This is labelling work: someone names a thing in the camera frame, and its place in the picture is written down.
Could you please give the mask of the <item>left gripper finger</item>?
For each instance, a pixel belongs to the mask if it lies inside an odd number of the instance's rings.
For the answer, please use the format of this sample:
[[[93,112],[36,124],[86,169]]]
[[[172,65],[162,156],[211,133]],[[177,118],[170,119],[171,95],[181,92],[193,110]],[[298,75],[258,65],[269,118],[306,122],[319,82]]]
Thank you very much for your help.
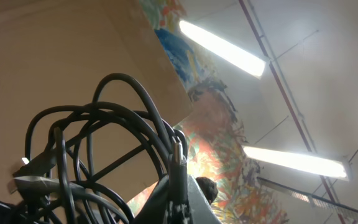
[[[192,176],[187,177],[187,193],[184,202],[175,202],[169,178],[166,175],[157,182],[146,203],[135,216],[133,224],[221,224],[212,211],[204,194]]]

